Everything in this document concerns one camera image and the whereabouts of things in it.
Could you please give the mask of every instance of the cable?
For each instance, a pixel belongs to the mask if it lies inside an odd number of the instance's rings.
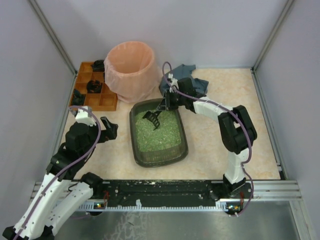
[[[56,179],[59,178],[59,176],[61,176],[65,171],[67,171],[69,168],[73,167],[74,165],[76,165],[77,163],[79,163],[80,161],[82,161],[86,156],[88,156],[96,147],[96,145],[98,144],[98,141],[100,139],[100,135],[101,135],[101,125],[100,122],[98,120],[98,118],[89,110],[85,109],[84,107],[81,106],[70,106],[69,107],[69,111],[71,111],[72,109],[81,109],[85,112],[87,112],[91,117],[93,117],[93,119],[95,120],[97,126],[98,126],[98,135],[96,137],[96,140],[94,141],[93,145],[91,146],[91,148],[85,153],[83,154],[81,157],[79,157],[77,160],[73,161],[72,163],[70,163],[69,165],[65,166],[63,169],[61,169],[55,176],[54,178],[52,178],[52,180],[48,183],[47,186],[45,186],[45,188],[43,189],[43,191],[41,192],[41,194],[39,195],[39,197],[37,198],[37,200],[35,201],[33,207],[31,208],[29,214],[26,216],[23,224],[21,225],[21,229],[17,232],[17,234],[14,236],[13,240],[17,240],[18,237],[20,236],[21,232],[23,231],[23,229],[26,227],[28,221],[30,220],[32,214],[34,213],[34,211],[36,210],[41,198],[46,194],[47,190],[50,188],[50,186],[55,182]]]
[[[247,206],[249,205],[249,203],[251,202],[251,199],[253,198],[254,196],[254,181],[253,179],[251,178],[251,176],[247,173],[247,171],[245,170],[245,164],[249,163],[250,160],[251,160],[251,157],[252,157],[252,146],[251,146],[251,141],[250,141],[250,137],[248,135],[248,132],[244,126],[244,124],[241,122],[241,120],[237,117],[236,114],[234,114],[232,111],[230,111],[229,109],[227,109],[226,107],[224,106],[221,106],[219,103],[215,102],[215,101],[212,101],[212,100],[204,100],[204,99],[200,99],[200,98],[197,98],[197,97],[193,97],[193,96],[190,96],[190,95],[187,95],[179,90],[177,90],[176,88],[173,88],[173,86],[170,84],[170,82],[168,81],[167,77],[166,77],[166,74],[165,74],[165,65],[168,64],[169,67],[170,67],[170,72],[172,71],[172,67],[171,67],[171,64],[168,62],[168,61],[165,61],[162,65],[162,75],[163,75],[163,78],[164,80],[166,81],[166,83],[169,85],[170,88],[173,89],[174,92],[176,92],[177,94],[180,94],[186,98],[189,98],[189,99],[192,99],[192,100],[195,100],[195,101],[200,101],[200,102],[204,102],[204,103],[210,103],[210,104],[213,104],[215,106],[217,106],[218,108],[226,111],[227,113],[229,113],[231,116],[233,116],[233,118],[237,121],[237,123],[240,125],[243,133],[244,133],[244,136],[245,136],[245,139],[248,143],[248,148],[249,148],[249,156],[248,156],[248,159],[246,161],[243,161],[241,162],[241,168],[243,170],[243,173],[249,178],[250,182],[251,182],[251,194],[250,194],[250,197],[246,203],[246,205],[244,206],[244,208],[242,209],[241,212],[239,212],[237,215],[233,215],[233,216],[240,216],[246,209],[247,209]]]

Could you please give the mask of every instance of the litter scoop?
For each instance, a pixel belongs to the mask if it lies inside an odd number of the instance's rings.
[[[155,112],[147,111],[142,118],[143,118],[143,119],[147,119],[147,120],[149,120],[150,122],[152,122],[152,124],[154,125],[154,129],[153,129],[153,130],[156,130],[157,128],[160,127],[160,122],[159,122],[159,120],[158,120],[158,116],[159,116],[159,114],[160,114],[161,112],[162,112],[162,111],[155,111]]]

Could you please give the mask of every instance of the wooden compartment tray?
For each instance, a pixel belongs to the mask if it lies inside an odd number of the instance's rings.
[[[74,89],[77,89],[81,94],[85,94],[83,106],[89,106],[92,111],[112,112],[117,110],[118,97],[105,84],[104,72],[93,72],[91,65],[94,62],[82,62],[75,81]],[[90,80],[98,80],[102,83],[101,93],[88,93],[87,84]],[[69,106],[72,105],[74,95],[72,95]]]

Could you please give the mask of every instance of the dark gray cloth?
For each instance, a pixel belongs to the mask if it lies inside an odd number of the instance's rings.
[[[192,85],[195,88],[195,90],[200,94],[206,94],[208,91],[209,82],[199,78],[193,78],[191,74],[192,74],[192,71],[195,69],[196,69],[196,65],[181,64],[180,66],[172,70],[172,74],[173,74],[173,77],[178,81],[183,78],[191,78]],[[167,89],[169,89],[169,85],[166,83],[164,77],[162,77],[162,80],[159,85],[159,90],[161,94],[163,95]]]

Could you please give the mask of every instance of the beige floor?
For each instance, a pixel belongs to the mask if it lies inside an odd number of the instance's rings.
[[[212,100],[234,107],[244,105],[247,108],[258,134],[253,143],[252,160],[246,165],[252,178],[280,179],[250,70],[197,69],[192,75],[209,81],[207,96]],[[161,97],[159,90],[155,88],[147,99]],[[184,107],[180,107],[179,111],[189,146],[188,156],[168,166],[144,168],[137,165],[129,126],[129,112],[133,105],[119,101],[115,112],[94,112],[97,117],[107,116],[112,123],[119,125],[118,137],[98,144],[92,158],[77,173],[76,179],[87,172],[95,173],[103,179],[222,179],[228,160],[218,124]],[[69,115],[64,133],[74,121],[74,117]]]

